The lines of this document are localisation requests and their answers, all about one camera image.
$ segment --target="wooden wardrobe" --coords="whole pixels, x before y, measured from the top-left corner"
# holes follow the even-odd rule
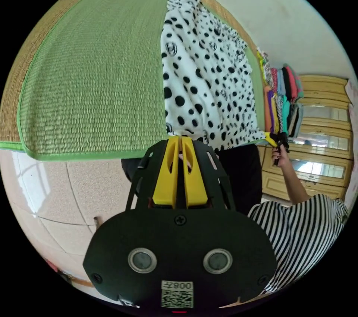
[[[290,142],[289,157],[309,195],[324,193],[344,200],[353,166],[353,133],[349,119],[346,79],[301,76],[305,97],[298,137]],[[281,169],[271,160],[272,147],[258,147],[263,193],[289,200]]]

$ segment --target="yellow plastic bracket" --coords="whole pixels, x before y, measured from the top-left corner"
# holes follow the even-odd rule
[[[197,161],[194,145],[189,137],[182,137],[183,166],[184,166],[184,184],[186,195],[186,208],[191,206],[205,205],[208,201],[204,183]]]
[[[180,137],[169,137],[153,195],[153,202],[156,205],[171,205],[173,209],[178,184],[179,145]]]

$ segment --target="label sticker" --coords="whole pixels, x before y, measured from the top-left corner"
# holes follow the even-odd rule
[[[167,308],[193,308],[193,283],[180,281],[162,281],[161,306]]]

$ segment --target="qr code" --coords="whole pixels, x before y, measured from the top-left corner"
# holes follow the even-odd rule
[[[193,308],[193,291],[171,291],[163,289],[161,305],[162,307],[169,308]]]

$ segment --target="black and white striped clothing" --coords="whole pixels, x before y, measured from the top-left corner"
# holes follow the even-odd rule
[[[344,227],[344,203],[325,195],[285,207],[273,201],[253,206],[248,216],[268,235],[277,270],[263,293],[275,292],[305,275],[330,249]]]

